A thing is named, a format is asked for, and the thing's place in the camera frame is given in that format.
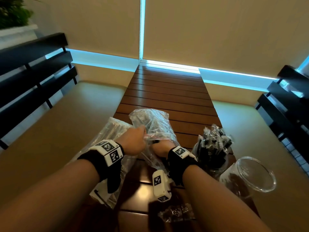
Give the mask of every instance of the clear glass jar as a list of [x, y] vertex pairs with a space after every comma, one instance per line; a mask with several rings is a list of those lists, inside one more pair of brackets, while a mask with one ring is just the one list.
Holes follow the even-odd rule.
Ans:
[[249, 156], [237, 160], [222, 173], [219, 181], [241, 199], [252, 197], [255, 192], [273, 191], [277, 185], [273, 172]]

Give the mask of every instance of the beige blind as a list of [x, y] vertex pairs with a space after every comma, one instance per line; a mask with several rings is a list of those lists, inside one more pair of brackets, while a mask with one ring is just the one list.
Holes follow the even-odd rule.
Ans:
[[140, 0], [39, 1], [26, 4], [42, 35], [61, 31], [70, 48], [138, 59]]
[[146, 0], [144, 59], [275, 77], [309, 54], [309, 0]]

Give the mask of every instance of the white planter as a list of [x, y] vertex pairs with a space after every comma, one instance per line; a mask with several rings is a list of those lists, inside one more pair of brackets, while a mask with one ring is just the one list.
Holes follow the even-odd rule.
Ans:
[[36, 24], [31, 24], [24, 27], [13, 27], [0, 30], [0, 49], [37, 39], [34, 32], [37, 28], [38, 26]]

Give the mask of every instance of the plastic wrap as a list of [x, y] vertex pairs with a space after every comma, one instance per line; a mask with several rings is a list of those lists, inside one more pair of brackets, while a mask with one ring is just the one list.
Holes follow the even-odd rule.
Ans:
[[158, 216], [164, 222], [181, 222], [195, 219], [191, 204], [169, 206], [165, 211], [159, 212]]
[[[71, 161], [77, 160], [79, 156], [87, 152], [90, 147], [99, 143], [101, 140], [117, 139], [131, 127], [133, 126], [126, 122], [110, 117], [105, 127], [97, 134], [97, 136], [94, 137], [93, 140], [91, 140], [90, 143], [88, 143], [80, 152], [78, 152]], [[107, 180], [105, 179], [96, 185], [96, 187], [91, 191], [90, 195], [97, 199], [100, 203], [107, 204], [111, 208], [114, 208], [117, 203], [125, 176], [130, 171], [136, 158], [137, 156], [125, 155], [121, 160], [121, 182], [118, 190], [112, 194], [107, 193]]]
[[205, 170], [214, 178], [226, 170], [227, 154], [232, 144], [232, 139], [215, 124], [212, 129], [205, 127], [203, 136], [198, 136], [198, 142], [194, 145], [192, 153], [197, 160], [205, 166]]
[[147, 135], [145, 140], [147, 146], [142, 154], [147, 164], [157, 170], [162, 169], [167, 172], [162, 161], [151, 152], [149, 146], [156, 140], [165, 139], [172, 140], [176, 146], [179, 146], [176, 135], [168, 120], [168, 113], [155, 109], [137, 109], [131, 112], [129, 117], [135, 128], [140, 125], [145, 125], [146, 127]]

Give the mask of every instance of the black fingerless glove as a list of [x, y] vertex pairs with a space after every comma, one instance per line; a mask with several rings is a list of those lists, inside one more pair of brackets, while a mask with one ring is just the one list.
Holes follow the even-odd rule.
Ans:
[[168, 152], [168, 170], [170, 177], [174, 180], [176, 185], [182, 185], [182, 175], [186, 168], [189, 165], [197, 165], [199, 166], [199, 163], [196, 160], [196, 157], [186, 150], [185, 148], [182, 148], [181, 146], [172, 148]]
[[100, 182], [107, 179], [107, 192], [115, 192], [121, 182], [121, 160], [125, 152], [119, 143], [103, 140], [78, 157], [90, 161], [100, 176]]

